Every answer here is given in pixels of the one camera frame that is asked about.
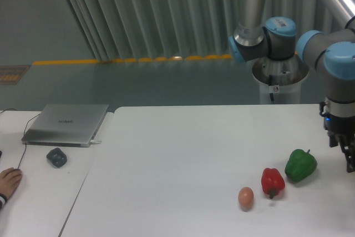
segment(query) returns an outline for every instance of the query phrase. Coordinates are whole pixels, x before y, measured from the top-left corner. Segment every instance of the mouse cable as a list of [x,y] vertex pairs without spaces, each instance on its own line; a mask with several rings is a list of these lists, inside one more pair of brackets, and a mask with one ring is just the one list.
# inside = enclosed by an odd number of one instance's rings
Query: mouse cable
[[[39,114],[36,115],[36,116],[34,116],[34,117],[33,117],[32,119],[30,119],[29,121],[27,121],[26,127],[24,127],[24,130],[23,130],[23,136],[24,136],[24,134],[26,133],[26,129],[27,129],[28,123],[29,123],[31,120],[33,120],[33,119],[35,119],[36,117],[38,117],[38,116],[39,116]],[[27,150],[27,144],[24,144],[24,151],[23,151],[22,157],[21,157],[21,159],[20,159],[20,163],[18,163],[18,167],[17,167],[18,169],[20,168],[20,165],[21,165],[23,156],[24,156],[24,154],[26,153],[26,150]]]
[[8,108],[8,109],[5,109],[5,110],[1,111],[1,112],[0,112],[0,114],[1,114],[1,113],[4,113],[5,111],[9,111],[9,110],[12,110],[12,111],[17,111],[17,110],[16,110],[16,109],[14,109],[14,108]]

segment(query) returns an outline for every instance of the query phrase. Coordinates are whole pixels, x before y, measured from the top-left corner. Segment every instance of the person's hand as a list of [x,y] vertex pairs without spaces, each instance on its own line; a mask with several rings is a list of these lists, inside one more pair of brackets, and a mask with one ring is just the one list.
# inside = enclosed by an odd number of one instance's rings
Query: person's hand
[[21,179],[22,171],[19,169],[9,168],[2,171],[0,173],[0,193],[9,199],[17,189]]

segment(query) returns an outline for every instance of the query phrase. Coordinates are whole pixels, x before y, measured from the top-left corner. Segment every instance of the brown egg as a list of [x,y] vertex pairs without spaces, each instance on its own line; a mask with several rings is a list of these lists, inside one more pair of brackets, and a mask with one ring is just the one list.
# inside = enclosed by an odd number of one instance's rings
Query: brown egg
[[240,190],[238,201],[243,210],[248,210],[253,206],[254,193],[249,187],[244,187]]

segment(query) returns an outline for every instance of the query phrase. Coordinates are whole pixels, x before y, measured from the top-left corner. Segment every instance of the silver laptop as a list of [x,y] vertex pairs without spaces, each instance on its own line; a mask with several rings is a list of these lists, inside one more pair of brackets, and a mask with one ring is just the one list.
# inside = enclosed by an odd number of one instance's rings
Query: silver laptop
[[106,104],[48,104],[22,138],[24,144],[89,147],[105,118]]

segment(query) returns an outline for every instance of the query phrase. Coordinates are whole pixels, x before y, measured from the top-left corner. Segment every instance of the green bell pepper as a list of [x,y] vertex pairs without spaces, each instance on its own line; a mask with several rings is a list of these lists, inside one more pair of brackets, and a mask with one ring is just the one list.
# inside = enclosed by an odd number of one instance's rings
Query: green bell pepper
[[298,183],[311,175],[317,168],[317,161],[310,150],[307,152],[302,149],[294,150],[288,160],[285,173],[292,181]]

